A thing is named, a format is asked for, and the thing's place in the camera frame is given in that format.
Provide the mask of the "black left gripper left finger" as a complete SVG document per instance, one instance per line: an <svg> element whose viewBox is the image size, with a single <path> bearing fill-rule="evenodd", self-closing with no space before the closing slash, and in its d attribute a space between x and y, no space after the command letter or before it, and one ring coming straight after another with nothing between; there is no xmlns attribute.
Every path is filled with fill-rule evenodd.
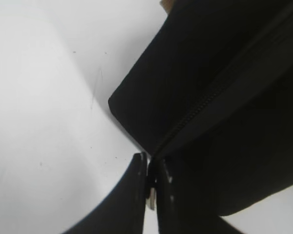
<svg viewBox="0 0 293 234"><path fill-rule="evenodd" d="M136 153L108 196L66 234L141 234L146 208L147 156Z"/></svg>

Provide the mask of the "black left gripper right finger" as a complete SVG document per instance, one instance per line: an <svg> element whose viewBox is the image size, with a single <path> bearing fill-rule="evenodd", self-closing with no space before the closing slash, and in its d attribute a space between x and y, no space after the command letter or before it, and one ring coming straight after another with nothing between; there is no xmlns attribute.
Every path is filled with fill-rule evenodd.
<svg viewBox="0 0 293 234"><path fill-rule="evenodd" d="M201 172L179 158L155 162L158 230L161 234L238 234L215 211Z"/></svg>

